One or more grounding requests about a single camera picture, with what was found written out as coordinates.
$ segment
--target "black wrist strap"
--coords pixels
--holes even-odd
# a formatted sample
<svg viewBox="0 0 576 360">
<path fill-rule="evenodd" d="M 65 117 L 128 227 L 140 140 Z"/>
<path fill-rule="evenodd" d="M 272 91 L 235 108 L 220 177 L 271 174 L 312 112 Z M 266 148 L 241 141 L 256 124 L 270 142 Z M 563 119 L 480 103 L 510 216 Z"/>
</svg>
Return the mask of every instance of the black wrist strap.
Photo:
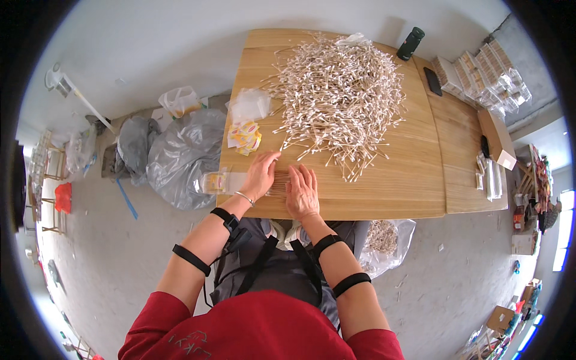
<svg viewBox="0 0 576 360">
<path fill-rule="evenodd" d="M 320 259 L 320 254 L 324 249 L 329 247 L 332 244 L 336 244 L 338 241 L 342 241 L 342 239 L 338 235 L 326 235 L 319 242 L 314 245 L 312 252 L 316 256 L 316 259 Z"/>
<path fill-rule="evenodd" d="M 345 278 L 344 280 L 340 281 L 338 283 L 338 285 L 334 286 L 334 289 L 332 289 L 332 291 L 334 292 L 334 296 L 336 298 L 338 298 L 340 295 L 342 295 L 349 288 L 353 287 L 356 284 L 360 284 L 361 282 L 365 282 L 365 281 L 372 283 L 372 280 L 370 280 L 370 277 L 368 276 L 367 273 L 358 272 L 358 273 L 352 274 L 352 275 L 348 276 L 347 278 Z"/>
<path fill-rule="evenodd" d="M 196 255 L 191 253 L 188 249 L 181 247 L 178 244 L 174 245 L 172 252 L 176 255 L 180 256 L 182 259 L 186 260 L 187 262 L 191 263 L 195 267 L 197 267 L 201 272 L 203 272 L 206 277 L 210 275 L 210 266 L 204 264 L 202 260 L 200 260 Z"/>
<path fill-rule="evenodd" d="M 229 214 L 228 211 L 217 207 L 210 212 L 210 214 L 214 214 L 220 217 L 220 219 L 224 220 L 224 227 L 228 230 L 230 234 L 238 227 L 239 221 L 238 218 L 234 214 Z"/>
</svg>

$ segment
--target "person's left hand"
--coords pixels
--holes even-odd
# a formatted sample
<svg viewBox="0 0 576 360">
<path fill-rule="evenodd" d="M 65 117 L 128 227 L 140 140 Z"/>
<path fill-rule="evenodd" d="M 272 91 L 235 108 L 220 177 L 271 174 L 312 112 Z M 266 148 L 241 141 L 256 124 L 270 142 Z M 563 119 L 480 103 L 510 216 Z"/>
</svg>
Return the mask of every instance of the person's left hand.
<svg viewBox="0 0 576 360">
<path fill-rule="evenodd" d="M 279 151 L 268 151 L 256 156 L 240 192 L 254 201 L 264 196 L 274 182 L 275 160 L 280 155 Z"/>
</svg>

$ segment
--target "thermos bottle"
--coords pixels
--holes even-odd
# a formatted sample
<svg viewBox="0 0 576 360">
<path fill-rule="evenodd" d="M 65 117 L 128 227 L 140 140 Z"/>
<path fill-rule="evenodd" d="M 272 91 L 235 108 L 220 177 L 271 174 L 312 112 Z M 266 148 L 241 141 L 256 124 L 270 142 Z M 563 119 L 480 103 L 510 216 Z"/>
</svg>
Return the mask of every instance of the thermos bottle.
<svg viewBox="0 0 576 360">
<path fill-rule="evenodd" d="M 398 49 L 396 55 L 400 59 L 408 61 L 412 56 L 412 54 L 414 53 L 414 50 L 416 50 L 418 44 L 420 44 L 420 40 L 422 40 L 423 37 L 424 37 L 424 31 L 422 31 L 422 29 L 420 28 L 414 27 L 414 29 L 412 29 L 412 32 L 408 34 L 406 40 L 404 40 L 404 44 L 402 44 L 402 46 L 400 46 L 400 48 Z"/>
</svg>

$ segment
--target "stack of yellow labels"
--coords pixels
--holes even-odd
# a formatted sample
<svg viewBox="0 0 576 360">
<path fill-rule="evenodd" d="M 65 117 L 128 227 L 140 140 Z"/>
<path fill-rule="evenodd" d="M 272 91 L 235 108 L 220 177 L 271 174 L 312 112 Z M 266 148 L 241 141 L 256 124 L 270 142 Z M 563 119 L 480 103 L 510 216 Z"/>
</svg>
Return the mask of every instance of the stack of yellow labels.
<svg viewBox="0 0 576 360">
<path fill-rule="evenodd" d="M 236 152 L 244 156 L 253 153 L 262 139 L 258 128 L 258 124 L 253 121 L 232 124 L 228 130 L 228 147 L 236 147 Z"/>
</svg>

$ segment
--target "pile of cotton swabs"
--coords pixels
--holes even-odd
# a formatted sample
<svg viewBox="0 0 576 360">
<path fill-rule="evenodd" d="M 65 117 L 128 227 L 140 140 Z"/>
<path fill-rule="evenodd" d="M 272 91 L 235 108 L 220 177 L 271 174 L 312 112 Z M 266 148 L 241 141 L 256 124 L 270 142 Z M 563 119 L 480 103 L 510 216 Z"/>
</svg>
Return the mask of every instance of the pile of cotton swabs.
<svg viewBox="0 0 576 360">
<path fill-rule="evenodd" d="M 400 65 L 371 41 L 337 45 L 344 37 L 311 35 L 315 42 L 292 47 L 294 56 L 285 65 L 278 53 L 288 49 L 277 51 L 279 74 L 264 79 L 278 77 L 268 91 L 283 105 L 272 115 L 285 109 L 283 125 L 274 133 L 286 132 L 280 151 L 293 145 L 306 148 L 298 160 L 331 151 L 326 166 L 334 160 L 345 181 L 356 181 L 377 156 L 388 158 L 378 148 L 388 145 L 381 143 L 386 127 L 404 121 L 399 116 L 406 97 L 400 86 L 403 75 L 396 73 Z"/>
</svg>

